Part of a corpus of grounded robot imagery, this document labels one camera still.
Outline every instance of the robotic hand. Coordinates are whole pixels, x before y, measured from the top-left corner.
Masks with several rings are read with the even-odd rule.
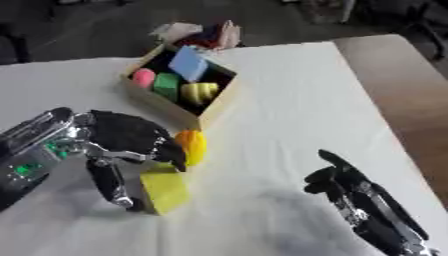
[[[353,231],[389,256],[436,256],[429,248],[428,234],[380,185],[339,156],[320,150],[319,156],[332,164],[305,181],[305,192],[326,193]]]
[[[83,154],[87,170],[109,202],[130,211],[143,203],[126,193],[115,163],[169,162],[185,171],[185,153],[168,132],[140,117],[56,108],[0,135],[0,211],[43,182],[67,156]]]

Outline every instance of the white tablecloth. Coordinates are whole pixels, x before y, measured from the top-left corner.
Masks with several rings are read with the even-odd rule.
[[[163,217],[124,212],[100,197],[83,160],[72,159],[0,214],[1,254],[381,255],[325,196],[303,192],[303,178],[326,165],[317,156],[321,148],[383,185],[426,229],[431,245],[448,253],[445,210],[332,43],[234,49],[211,58],[239,73],[239,92],[205,131],[206,158],[185,176],[191,201]],[[174,131],[117,86],[134,61],[0,67],[0,128],[69,106],[142,115]]]

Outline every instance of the yellow toy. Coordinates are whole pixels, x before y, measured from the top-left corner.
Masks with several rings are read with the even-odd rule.
[[[160,215],[176,209],[190,198],[182,174],[173,166],[157,164],[140,174],[140,181],[146,194],[146,208],[154,208]]]
[[[216,83],[185,84],[180,92],[184,99],[200,107],[218,95],[219,86]]]
[[[185,151],[187,157],[186,166],[196,165],[204,158],[207,141],[202,132],[185,130],[176,134],[174,139]]]

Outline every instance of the yellow ball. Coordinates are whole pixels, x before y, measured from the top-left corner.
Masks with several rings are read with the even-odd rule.
[[[185,165],[196,165],[204,158],[207,141],[202,132],[185,130],[176,134],[174,139],[185,151],[187,157]]]
[[[212,101],[219,92],[216,83],[185,84],[180,89],[182,97],[196,106],[202,106]]]

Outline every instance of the wooden box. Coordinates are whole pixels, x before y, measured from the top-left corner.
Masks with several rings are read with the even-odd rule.
[[[142,101],[148,107],[157,109],[165,116],[174,118],[174,121],[181,125],[179,128],[203,130],[219,116],[227,104],[230,104],[232,94],[236,89],[234,85],[235,72],[208,61],[209,67],[198,82],[216,82],[220,86],[220,92],[210,104],[202,108],[188,105],[185,102],[173,103],[150,89],[139,87],[132,81],[132,74],[139,68],[149,68],[155,73],[173,73],[168,64],[175,56],[176,51],[177,48],[173,46],[160,45],[122,74],[122,84],[132,98]],[[180,85],[186,83],[188,82],[182,80]]]

